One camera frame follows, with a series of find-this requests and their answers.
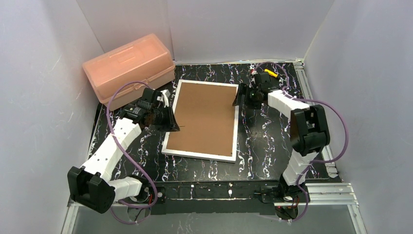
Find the white picture frame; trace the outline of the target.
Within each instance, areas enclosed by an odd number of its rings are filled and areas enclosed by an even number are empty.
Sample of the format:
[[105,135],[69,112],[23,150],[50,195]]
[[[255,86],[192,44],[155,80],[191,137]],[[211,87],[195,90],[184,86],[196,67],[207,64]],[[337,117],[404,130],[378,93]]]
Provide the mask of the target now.
[[166,133],[166,155],[234,163],[239,107],[232,106],[237,84],[179,80],[172,109],[180,128]]

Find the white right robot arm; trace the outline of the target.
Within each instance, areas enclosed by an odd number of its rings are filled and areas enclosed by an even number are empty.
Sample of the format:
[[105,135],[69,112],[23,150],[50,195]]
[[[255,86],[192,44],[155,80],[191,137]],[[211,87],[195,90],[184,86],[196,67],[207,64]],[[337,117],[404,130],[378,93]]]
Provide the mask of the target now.
[[287,186],[301,185],[305,181],[305,169],[330,143],[325,109],[289,96],[266,72],[254,73],[252,77],[252,84],[238,85],[233,106],[260,109],[266,103],[289,119],[293,151],[281,180]]

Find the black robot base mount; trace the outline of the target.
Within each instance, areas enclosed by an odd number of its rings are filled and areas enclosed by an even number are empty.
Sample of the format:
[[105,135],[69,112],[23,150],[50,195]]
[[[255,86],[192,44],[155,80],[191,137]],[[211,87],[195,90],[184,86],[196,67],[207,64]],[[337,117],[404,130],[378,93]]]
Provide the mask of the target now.
[[308,197],[298,187],[277,180],[156,182],[158,201],[152,215],[184,213],[297,213]]

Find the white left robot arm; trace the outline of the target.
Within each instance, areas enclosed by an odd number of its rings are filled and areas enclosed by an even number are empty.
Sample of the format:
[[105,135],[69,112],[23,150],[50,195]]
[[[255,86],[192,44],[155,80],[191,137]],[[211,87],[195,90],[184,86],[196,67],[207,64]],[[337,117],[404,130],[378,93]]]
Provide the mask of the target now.
[[100,214],[114,202],[138,196],[149,180],[132,175],[112,180],[112,172],[124,151],[139,137],[142,129],[153,126],[160,132],[180,130],[169,104],[169,90],[145,88],[135,104],[128,104],[97,151],[79,168],[67,174],[71,199]]

